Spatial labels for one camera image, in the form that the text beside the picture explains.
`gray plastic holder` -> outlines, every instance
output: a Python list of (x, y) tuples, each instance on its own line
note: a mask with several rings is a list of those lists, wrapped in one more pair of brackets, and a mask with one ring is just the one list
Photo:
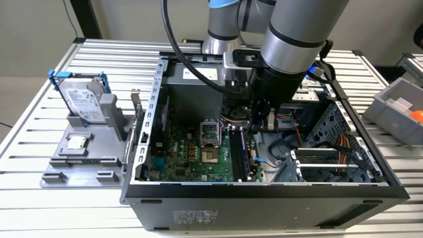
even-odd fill
[(423, 124), (386, 102), (398, 98), (412, 104), (409, 111), (423, 110), (423, 89), (398, 78), (373, 96), (362, 116), (406, 145), (423, 145)]
[(79, 117), (66, 117), (69, 126), (42, 174), (41, 187), (122, 185), (126, 172), (122, 161), (127, 162), (123, 153), (126, 147), (130, 150), (126, 137), (133, 127), (133, 116), (122, 115), (115, 101), (115, 95), (101, 95), (98, 104), (105, 119), (102, 123), (85, 124)]

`metal slotted table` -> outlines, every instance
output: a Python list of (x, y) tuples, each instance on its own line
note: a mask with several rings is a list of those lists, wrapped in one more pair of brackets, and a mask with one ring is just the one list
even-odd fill
[(397, 66), (401, 66), (406, 73), (412, 76), (412, 80), (418, 85), (423, 84), (423, 55), (402, 53), (402, 57), (397, 62)]
[[(55, 71), (103, 71), (118, 98), (117, 106), (125, 114), (133, 114), (130, 89), (139, 89), (145, 104), (158, 52), (170, 49), (167, 43), (85, 40), (71, 44)], [(181, 44), (181, 49), (198, 53), (199, 45)], [(352, 51), (330, 51), (326, 62), (334, 67), (349, 102), (361, 114), (386, 83), (365, 57)], [(0, 145), (0, 231), (6, 231), (1, 237), (292, 236), (284, 231), (147, 233), (129, 206), (118, 203), (119, 188), (41, 189), (41, 174), (67, 125), (66, 113), (57, 92), (45, 82)], [(405, 147), (377, 126), (362, 122), (410, 199), (345, 231), (302, 232), (294, 237), (423, 236), (423, 148)]]

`white wall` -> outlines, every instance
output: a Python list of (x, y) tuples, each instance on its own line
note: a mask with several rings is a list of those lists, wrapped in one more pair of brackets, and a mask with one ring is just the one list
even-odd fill
[(73, 39), (61, 0), (0, 0), (0, 76), (46, 76)]
[[(81, 36), (69, 0), (70, 19)], [(103, 38), (166, 41), (159, 0), (91, 0)], [(412, 34), (423, 22), (423, 0), (350, 0), (330, 39), (334, 48), (361, 50), (372, 63), (418, 53)], [(206, 0), (169, 0), (175, 38), (203, 39)], [(246, 34), (252, 44), (262, 36)], [(74, 38), (61, 0), (0, 0), (0, 76), (45, 76)]]
[[(117, 40), (166, 41), (159, 0), (91, 0), (101, 32)], [(169, 0), (175, 38), (203, 39), (206, 0)], [(361, 50), (373, 64), (394, 64), (402, 52), (417, 53), (412, 34), (423, 23), (423, 0), (350, 0), (332, 31), (334, 49)], [(246, 34), (260, 44), (262, 36)]]

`motherboard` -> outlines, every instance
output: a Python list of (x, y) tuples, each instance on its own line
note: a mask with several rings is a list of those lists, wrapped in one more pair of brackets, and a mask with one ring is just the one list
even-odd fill
[(171, 125), (167, 148), (151, 160), (151, 181), (261, 182), (253, 137), (242, 128), (203, 121), (197, 127)]

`ram slot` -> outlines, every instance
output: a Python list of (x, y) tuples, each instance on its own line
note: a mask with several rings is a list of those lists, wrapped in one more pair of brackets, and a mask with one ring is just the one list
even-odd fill
[(245, 136), (241, 130), (229, 129), (229, 151), (232, 160), (233, 181), (249, 180), (249, 162)]

